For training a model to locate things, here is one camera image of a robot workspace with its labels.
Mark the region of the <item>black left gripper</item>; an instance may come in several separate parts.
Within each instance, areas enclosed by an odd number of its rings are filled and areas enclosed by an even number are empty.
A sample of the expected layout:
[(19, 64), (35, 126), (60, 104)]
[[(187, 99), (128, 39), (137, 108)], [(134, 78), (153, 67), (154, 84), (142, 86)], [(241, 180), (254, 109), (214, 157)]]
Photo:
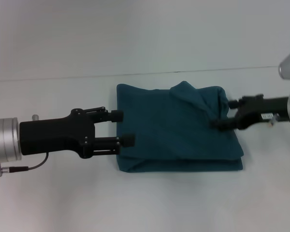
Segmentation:
[(105, 107), (73, 109), (64, 118), (21, 122), (20, 148), (24, 156), (70, 150), (80, 158), (118, 155), (122, 147), (134, 147), (135, 135), (95, 137), (94, 123), (122, 122), (121, 110), (108, 111)]

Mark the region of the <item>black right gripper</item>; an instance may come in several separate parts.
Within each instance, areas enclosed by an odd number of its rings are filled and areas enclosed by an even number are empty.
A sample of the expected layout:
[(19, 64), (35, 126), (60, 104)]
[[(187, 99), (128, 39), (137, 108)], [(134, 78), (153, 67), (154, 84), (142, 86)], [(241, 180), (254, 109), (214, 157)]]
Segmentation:
[(288, 97), (244, 96), (228, 101), (230, 109), (237, 109), (234, 117), (212, 120), (210, 126), (217, 130), (245, 130), (256, 123), (286, 122), (289, 121), (287, 103)]

